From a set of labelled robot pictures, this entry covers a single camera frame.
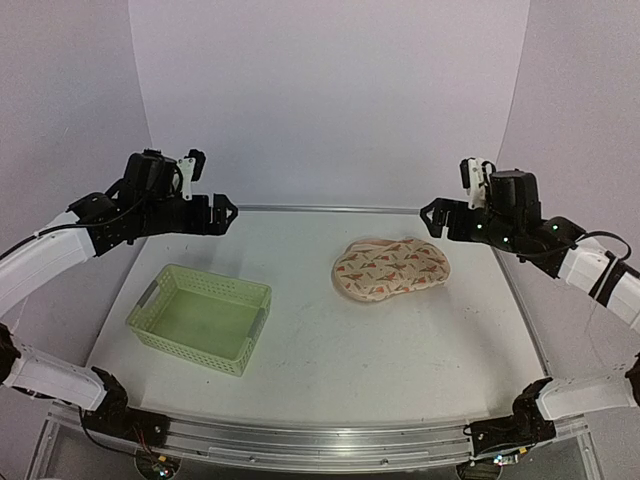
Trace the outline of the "green plastic basket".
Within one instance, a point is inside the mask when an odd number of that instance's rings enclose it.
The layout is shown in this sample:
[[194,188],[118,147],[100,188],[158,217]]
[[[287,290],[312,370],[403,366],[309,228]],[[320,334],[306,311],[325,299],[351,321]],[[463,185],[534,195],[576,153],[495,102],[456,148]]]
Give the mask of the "green plastic basket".
[[126,324],[155,350],[227,375],[243,375],[271,307],[271,288],[166,265]]

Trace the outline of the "patterned beige laundry bag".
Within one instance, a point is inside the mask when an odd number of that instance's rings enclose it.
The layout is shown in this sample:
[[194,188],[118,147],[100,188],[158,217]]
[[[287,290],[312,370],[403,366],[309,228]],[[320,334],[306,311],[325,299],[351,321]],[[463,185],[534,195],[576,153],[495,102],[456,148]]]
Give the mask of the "patterned beige laundry bag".
[[415,237],[364,239],[352,243],[336,259],[332,282],[342,295],[377,303],[447,282],[451,265],[435,245]]

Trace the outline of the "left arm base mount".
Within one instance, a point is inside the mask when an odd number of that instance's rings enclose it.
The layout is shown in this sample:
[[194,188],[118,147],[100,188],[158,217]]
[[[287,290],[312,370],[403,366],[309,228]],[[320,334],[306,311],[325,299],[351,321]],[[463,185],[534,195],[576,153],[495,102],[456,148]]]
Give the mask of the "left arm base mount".
[[163,447],[170,420],[166,415],[129,406],[128,394],[116,377],[92,367],[103,390],[103,400],[94,410],[81,413],[81,424],[88,430],[114,438],[137,441],[146,447]]

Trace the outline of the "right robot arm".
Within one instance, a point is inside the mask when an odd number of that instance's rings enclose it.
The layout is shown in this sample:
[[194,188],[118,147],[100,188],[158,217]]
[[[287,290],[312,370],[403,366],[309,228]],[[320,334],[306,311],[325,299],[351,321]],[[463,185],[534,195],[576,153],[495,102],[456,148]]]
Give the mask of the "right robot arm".
[[[465,201],[436,198],[420,210],[434,238],[480,243],[515,255],[553,279],[583,291],[639,329],[639,273],[599,243],[607,232],[588,232],[556,216],[545,219],[534,174],[518,169],[498,171],[489,161],[465,159],[460,165]],[[639,366],[581,380],[551,380],[534,395],[536,407],[521,406],[509,414],[503,433],[524,443],[552,421],[579,413],[639,404]]]

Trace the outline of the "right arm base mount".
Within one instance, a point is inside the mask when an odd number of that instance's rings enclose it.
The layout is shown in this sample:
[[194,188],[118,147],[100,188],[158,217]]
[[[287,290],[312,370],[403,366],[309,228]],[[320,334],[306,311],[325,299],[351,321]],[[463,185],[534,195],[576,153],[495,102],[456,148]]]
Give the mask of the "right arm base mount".
[[463,433],[471,438],[473,456],[511,452],[554,439],[555,424],[543,417],[536,403],[550,382],[547,377],[529,384],[513,401],[510,415],[468,424]]

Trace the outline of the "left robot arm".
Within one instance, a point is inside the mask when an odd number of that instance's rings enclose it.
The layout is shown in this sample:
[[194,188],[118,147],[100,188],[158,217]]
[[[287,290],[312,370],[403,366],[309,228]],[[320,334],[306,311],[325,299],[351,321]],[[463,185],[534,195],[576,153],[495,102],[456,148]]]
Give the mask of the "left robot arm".
[[[223,236],[238,216],[224,194],[192,191],[206,156],[192,149],[172,159],[146,149],[132,154],[123,176],[104,192],[70,204],[46,227],[1,255],[1,311],[7,313],[46,283],[115,247],[164,234]],[[114,437],[134,428],[134,415],[115,377],[40,352],[1,328],[3,386],[94,412]]]

